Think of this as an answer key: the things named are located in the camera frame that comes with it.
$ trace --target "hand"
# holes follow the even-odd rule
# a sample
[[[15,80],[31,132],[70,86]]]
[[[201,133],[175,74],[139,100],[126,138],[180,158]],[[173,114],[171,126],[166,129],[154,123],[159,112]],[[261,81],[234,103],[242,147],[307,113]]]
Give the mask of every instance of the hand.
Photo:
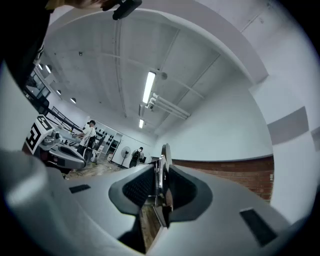
[[[103,8],[105,11],[110,10],[118,4],[118,0],[65,0],[64,3],[75,8]]]

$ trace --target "pipe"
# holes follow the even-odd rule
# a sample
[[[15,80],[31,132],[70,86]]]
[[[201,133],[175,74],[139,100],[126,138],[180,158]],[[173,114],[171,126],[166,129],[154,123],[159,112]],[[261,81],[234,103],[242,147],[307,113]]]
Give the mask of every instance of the pipe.
[[[156,102],[156,99],[152,97],[152,98],[149,100],[148,105],[147,105],[146,107],[149,109],[149,108],[150,108],[150,104],[153,103],[153,105],[154,105],[155,102]]]
[[[189,114],[188,112],[184,111],[182,108],[172,104],[170,101],[167,101],[166,99],[160,97],[159,95],[156,95],[155,93],[153,94],[153,96],[156,98],[157,101],[160,101],[166,105],[169,105],[170,107],[172,107],[173,109],[183,113],[184,115],[186,115],[187,117],[190,117],[191,114]]]
[[[165,109],[165,108],[163,108],[163,107],[161,107],[161,106],[159,106],[159,105],[157,105],[157,104],[155,104],[155,103],[153,103],[153,102],[149,102],[149,103],[152,104],[152,105],[154,105],[154,106],[157,106],[159,109],[162,109],[162,110],[168,112],[169,114],[172,114],[172,115],[174,115],[174,116],[176,116],[176,117],[178,117],[178,118],[181,118],[181,119],[183,119],[183,120],[186,120],[186,119],[187,119],[185,116],[178,115],[178,114],[176,114],[176,113],[174,113],[174,112],[171,112],[171,111],[169,111],[169,110],[167,110],[167,109]]]
[[[177,115],[181,115],[181,116],[185,117],[186,119],[188,118],[188,116],[186,116],[184,113],[179,112],[178,110],[176,110],[176,109],[174,109],[174,108],[162,103],[161,101],[157,101],[155,104],[156,105],[160,105],[160,106],[162,106],[164,108],[167,108],[170,111],[175,112]]]

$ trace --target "gray stripe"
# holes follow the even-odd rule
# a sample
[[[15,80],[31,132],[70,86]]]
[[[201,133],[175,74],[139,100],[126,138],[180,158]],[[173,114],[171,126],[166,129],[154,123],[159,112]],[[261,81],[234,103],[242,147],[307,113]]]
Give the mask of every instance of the gray stripe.
[[[309,131],[306,108],[303,106],[287,116],[269,123],[272,145],[277,145],[296,138]]]
[[[320,126],[311,132],[315,151],[320,151]]]

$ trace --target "fluorescent light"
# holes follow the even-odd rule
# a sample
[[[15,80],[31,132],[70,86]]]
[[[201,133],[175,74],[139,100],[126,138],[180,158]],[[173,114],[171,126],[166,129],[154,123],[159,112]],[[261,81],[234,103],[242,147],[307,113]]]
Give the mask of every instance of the fluorescent light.
[[[151,71],[148,73],[148,77],[146,78],[146,82],[145,82],[143,99],[142,99],[142,101],[144,103],[148,103],[150,92],[151,92],[151,88],[152,88],[152,85],[154,83],[155,77],[156,77],[155,73],[153,73]]]
[[[51,73],[51,70],[50,70],[50,68],[47,66],[47,65],[45,65],[45,68],[46,68],[46,70],[49,72],[49,74]]]
[[[144,121],[140,119],[139,127],[142,128],[144,126]]]

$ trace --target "floor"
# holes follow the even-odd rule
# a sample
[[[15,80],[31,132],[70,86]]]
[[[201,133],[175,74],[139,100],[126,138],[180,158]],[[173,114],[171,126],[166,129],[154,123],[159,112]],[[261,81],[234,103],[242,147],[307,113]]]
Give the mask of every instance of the floor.
[[[70,171],[66,178],[77,179],[79,177],[92,177],[98,175],[108,175],[113,172],[121,172],[121,167],[109,162],[107,158],[98,160],[97,163],[90,162],[81,171]],[[144,205],[140,211],[140,223],[143,234],[145,251],[147,252],[161,227],[160,222],[151,205]]]
[[[121,167],[119,167],[115,163],[109,162],[107,158],[105,158],[102,160],[98,159],[97,163],[90,162],[84,169],[80,171],[71,171],[66,177],[69,179],[78,178],[79,176],[91,177],[110,174],[121,170]]]

